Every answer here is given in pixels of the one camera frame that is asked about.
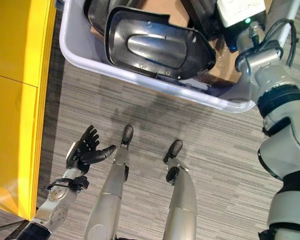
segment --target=white plastic bin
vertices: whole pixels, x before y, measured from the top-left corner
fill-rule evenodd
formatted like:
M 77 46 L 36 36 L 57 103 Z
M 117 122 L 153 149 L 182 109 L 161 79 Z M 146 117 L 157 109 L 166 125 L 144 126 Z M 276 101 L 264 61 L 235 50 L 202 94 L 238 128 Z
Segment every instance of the white plastic bin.
M 252 101 L 229 101 L 183 86 L 154 79 L 101 62 L 96 51 L 96 39 L 83 14 L 84 0 L 66 0 L 60 29 L 60 49 L 71 64 L 95 73 L 174 95 L 199 104 L 231 113 L 241 113 L 254 106 Z

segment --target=yellow cabinet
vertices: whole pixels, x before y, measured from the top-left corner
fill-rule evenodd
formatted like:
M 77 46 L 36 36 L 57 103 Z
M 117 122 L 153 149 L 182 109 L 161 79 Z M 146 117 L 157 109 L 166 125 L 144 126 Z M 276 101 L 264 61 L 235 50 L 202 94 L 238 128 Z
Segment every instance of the yellow cabinet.
M 53 0 L 0 0 L 0 209 L 36 212 Z
M 49 5 L 48 0 L 0 0 L 0 76 L 38 87 Z
M 37 88 L 0 76 L 0 208 L 26 217 L 33 194 Z

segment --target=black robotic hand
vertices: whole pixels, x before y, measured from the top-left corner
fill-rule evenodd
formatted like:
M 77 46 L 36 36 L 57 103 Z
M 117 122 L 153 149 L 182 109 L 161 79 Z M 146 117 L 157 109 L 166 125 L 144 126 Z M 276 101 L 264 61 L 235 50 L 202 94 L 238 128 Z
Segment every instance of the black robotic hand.
M 72 148 L 70 154 L 66 158 L 66 168 L 78 168 L 83 174 L 89 171 L 90 164 L 95 164 L 105 160 L 116 149 L 115 145 L 111 145 L 105 149 L 97 150 L 99 145 L 99 135 L 93 125 L 90 125 L 84 132 L 79 141 Z

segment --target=yellow cabinet door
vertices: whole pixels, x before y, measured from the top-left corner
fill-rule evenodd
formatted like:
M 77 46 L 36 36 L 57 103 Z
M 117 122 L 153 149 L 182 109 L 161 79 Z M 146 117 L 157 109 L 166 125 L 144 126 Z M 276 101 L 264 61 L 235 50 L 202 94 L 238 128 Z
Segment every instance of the yellow cabinet door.
M 47 30 L 52 36 L 47 25 L 54 25 L 53 2 L 0 0 L 0 76 L 39 86 Z
M 0 76 L 0 209 L 25 219 L 36 209 L 36 97 L 36 87 Z

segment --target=green led light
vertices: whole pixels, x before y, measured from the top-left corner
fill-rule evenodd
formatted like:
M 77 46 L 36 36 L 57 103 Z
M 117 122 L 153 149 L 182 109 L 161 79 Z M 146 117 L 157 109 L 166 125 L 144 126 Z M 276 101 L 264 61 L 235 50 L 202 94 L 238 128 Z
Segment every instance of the green led light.
M 249 24 L 249 23 L 251 22 L 251 18 L 250 18 L 250 17 L 246 18 L 246 19 L 244 20 L 244 22 L 245 22 L 246 24 Z

